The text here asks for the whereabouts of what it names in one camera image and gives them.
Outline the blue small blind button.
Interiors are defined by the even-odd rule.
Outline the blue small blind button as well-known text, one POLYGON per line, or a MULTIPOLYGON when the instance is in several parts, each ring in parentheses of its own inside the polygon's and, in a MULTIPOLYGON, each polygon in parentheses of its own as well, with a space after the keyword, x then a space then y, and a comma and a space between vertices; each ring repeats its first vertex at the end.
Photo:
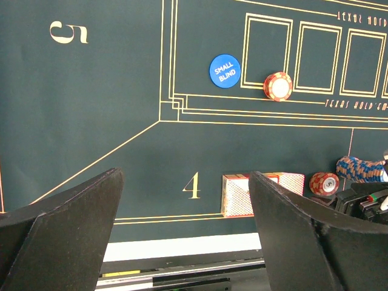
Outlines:
POLYGON ((209 76, 217 87, 229 89, 240 80, 241 65, 233 55, 218 55, 210 63, 209 76))

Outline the blue poker chip stack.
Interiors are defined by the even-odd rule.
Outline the blue poker chip stack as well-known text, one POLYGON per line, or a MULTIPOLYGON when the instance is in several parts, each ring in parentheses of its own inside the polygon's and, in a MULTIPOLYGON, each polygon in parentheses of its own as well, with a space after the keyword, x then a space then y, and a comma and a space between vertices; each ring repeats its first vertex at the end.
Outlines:
POLYGON ((387 182, 384 161, 365 161, 343 156, 336 162, 338 176, 354 182, 387 182))

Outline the red poker chip stack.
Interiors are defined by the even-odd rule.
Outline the red poker chip stack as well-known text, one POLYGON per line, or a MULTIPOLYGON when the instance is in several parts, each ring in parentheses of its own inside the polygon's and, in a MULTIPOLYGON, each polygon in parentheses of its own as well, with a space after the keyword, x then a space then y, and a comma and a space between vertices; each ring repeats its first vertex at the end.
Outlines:
POLYGON ((309 187, 313 194, 320 196, 333 195, 340 185, 336 174, 327 172, 317 172, 313 174, 309 181, 309 187))

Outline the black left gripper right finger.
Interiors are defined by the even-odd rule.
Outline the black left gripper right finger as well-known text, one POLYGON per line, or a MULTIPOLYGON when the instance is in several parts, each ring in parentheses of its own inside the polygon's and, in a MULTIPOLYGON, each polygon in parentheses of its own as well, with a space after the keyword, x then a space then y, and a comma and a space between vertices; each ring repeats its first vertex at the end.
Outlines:
POLYGON ((272 290, 386 290, 387 226, 297 195, 260 172, 249 192, 272 290))

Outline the red chips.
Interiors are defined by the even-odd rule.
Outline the red chips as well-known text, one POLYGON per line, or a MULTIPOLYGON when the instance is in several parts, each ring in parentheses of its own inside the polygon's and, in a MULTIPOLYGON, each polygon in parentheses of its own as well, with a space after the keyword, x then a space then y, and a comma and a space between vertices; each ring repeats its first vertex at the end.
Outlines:
POLYGON ((273 73, 265 79, 263 90, 269 99, 276 102, 285 101, 293 90, 291 77, 285 72, 273 73))

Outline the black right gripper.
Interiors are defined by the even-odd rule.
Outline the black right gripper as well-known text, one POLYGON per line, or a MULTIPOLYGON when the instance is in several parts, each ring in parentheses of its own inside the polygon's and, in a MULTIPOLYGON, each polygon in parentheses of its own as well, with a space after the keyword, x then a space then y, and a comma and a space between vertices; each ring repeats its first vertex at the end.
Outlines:
POLYGON ((337 212, 366 221, 387 225, 387 210, 381 210, 387 198, 386 182, 353 183, 331 197, 312 196, 312 200, 337 212))

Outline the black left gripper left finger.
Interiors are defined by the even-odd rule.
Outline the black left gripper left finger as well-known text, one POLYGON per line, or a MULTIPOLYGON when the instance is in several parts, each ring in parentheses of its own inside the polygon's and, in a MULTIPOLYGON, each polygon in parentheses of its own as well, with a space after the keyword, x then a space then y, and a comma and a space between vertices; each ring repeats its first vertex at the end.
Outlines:
POLYGON ((112 168, 1 215, 1 290, 95 290, 124 185, 112 168))

